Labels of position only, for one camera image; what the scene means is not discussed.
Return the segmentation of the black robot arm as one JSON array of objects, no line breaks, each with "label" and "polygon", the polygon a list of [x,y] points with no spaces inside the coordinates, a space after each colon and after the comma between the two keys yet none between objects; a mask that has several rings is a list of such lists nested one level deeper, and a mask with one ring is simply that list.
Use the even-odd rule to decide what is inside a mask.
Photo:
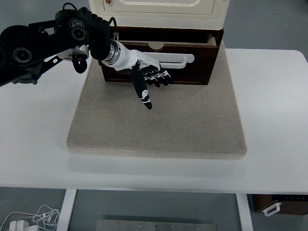
[{"label": "black robot arm", "polygon": [[137,96],[148,108],[152,103],[147,85],[168,85],[172,79],[153,57],[129,50],[118,40],[115,18],[108,21],[87,8],[62,8],[54,20],[15,25],[0,35],[0,83],[37,84],[59,62],[73,63],[78,73],[93,57],[122,75],[131,77]]}]

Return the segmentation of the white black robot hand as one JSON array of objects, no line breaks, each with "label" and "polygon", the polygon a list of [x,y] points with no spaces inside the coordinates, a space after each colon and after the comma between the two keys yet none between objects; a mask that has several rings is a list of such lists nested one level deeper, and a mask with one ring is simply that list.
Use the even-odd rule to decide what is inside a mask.
[{"label": "white black robot hand", "polygon": [[[152,109],[152,103],[146,83],[149,85],[154,83],[157,88],[160,87],[159,82],[165,86],[173,83],[168,71],[165,69],[161,70],[161,65],[155,58],[138,50],[129,50],[121,42],[116,40],[111,40],[110,52],[102,60],[102,63],[117,72],[131,70],[130,76],[137,96],[149,110]],[[145,71],[146,68],[149,68],[150,72],[153,70],[161,70],[161,72],[155,75],[151,73],[143,74],[141,70]]]}]

